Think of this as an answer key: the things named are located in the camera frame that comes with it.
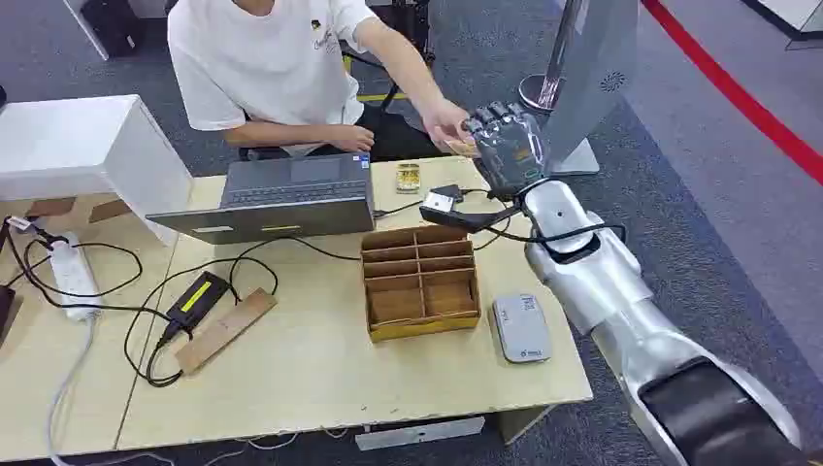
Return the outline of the person's right hand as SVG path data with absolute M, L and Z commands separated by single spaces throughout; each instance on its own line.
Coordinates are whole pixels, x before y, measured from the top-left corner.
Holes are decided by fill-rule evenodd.
M 375 143 L 374 133 L 358 125 L 331 125 L 327 143 L 345 152 L 370 151 Z

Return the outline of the person's left hand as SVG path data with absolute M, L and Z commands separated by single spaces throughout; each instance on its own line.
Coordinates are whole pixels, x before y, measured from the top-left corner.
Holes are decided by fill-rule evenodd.
M 476 142 L 463 128 L 469 114 L 442 97 L 424 103 L 418 111 L 433 144 L 445 153 L 473 156 Z

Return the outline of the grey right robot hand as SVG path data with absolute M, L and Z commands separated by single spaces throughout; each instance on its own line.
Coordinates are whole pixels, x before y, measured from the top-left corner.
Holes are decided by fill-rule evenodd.
M 538 122 L 519 104 L 478 107 L 461 127 L 475 142 L 475 166 L 494 197 L 510 202 L 547 178 Z

